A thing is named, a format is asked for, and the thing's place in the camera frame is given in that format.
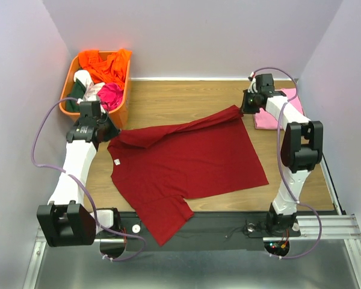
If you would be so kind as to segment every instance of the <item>wooden surface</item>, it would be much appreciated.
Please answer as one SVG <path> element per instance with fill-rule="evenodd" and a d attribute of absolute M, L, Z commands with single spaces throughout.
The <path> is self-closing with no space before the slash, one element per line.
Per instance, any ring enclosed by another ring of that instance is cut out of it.
<path fill-rule="evenodd" d="M 129 100 L 126 129 L 185 123 L 221 111 L 233 104 L 240 106 L 248 81 L 134 81 Z M 287 81 L 277 88 L 290 88 Z M 269 185 L 235 191 L 219 196 L 187 200 L 193 211 L 266 211 L 280 185 L 276 158 L 276 131 L 255 130 L 252 115 L 243 117 L 251 142 L 264 167 Z M 110 175 L 113 161 L 107 143 L 99 146 L 87 179 L 87 188 L 98 208 L 134 209 L 115 188 Z M 332 210 L 333 205 L 320 166 L 307 179 L 301 201 L 318 210 Z M 88 200 L 85 206 L 90 210 Z"/>

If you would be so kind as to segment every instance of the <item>metal floor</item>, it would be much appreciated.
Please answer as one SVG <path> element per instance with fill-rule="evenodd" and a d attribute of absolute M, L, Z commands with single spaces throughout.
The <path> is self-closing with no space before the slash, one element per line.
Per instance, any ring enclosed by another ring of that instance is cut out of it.
<path fill-rule="evenodd" d="M 313 241 L 291 241 L 289 255 L 308 250 Z M 132 261 L 102 260 L 92 246 L 46 246 L 35 288 L 359 288 L 343 240 L 321 240 L 305 257 L 271 258 L 266 252 L 221 250 L 145 252 Z"/>

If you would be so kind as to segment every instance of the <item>orange cloth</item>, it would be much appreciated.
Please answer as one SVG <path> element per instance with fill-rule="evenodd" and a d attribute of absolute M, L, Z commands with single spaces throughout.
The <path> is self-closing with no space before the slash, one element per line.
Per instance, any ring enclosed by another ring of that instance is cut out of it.
<path fill-rule="evenodd" d="M 131 51 L 121 49 L 108 55 L 104 61 L 98 50 L 86 50 L 79 53 L 79 64 L 90 73 L 94 83 L 115 82 L 124 89 L 131 54 Z"/>

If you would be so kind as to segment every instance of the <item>pink cloth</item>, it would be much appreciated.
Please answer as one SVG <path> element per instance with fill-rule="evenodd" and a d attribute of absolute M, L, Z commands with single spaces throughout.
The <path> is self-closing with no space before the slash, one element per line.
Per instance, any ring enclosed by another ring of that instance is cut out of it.
<path fill-rule="evenodd" d="M 102 89 L 97 93 L 98 97 L 102 102 L 107 104 L 102 104 L 104 109 L 107 111 L 114 110 L 122 104 L 123 100 L 123 89 L 119 87 L 116 83 L 110 82 L 103 85 Z"/>
<path fill-rule="evenodd" d="M 281 89 L 288 99 L 295 95 L 295 89 Z M 300 113 L 303 113 L 301 102 L 299 98 L 295 98 L 290 102 Z M 278 121 L 270 113 L 267 113 L 263 108 L 259 113 L 254 115 L 254 125 L 256 129 L 277 129 Z"/>

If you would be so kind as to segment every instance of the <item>red t-shirt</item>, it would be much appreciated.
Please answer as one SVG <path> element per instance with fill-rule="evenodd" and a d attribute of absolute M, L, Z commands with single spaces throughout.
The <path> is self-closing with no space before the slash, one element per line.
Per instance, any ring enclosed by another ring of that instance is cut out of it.
<path fill-rule="evenodd" d="M 190 123 L 122 131 L 111 140 L 113 183 L 159 245 L 193 216 L 184 199 L 268 184 L 241 117 L 233 105 Z"/>

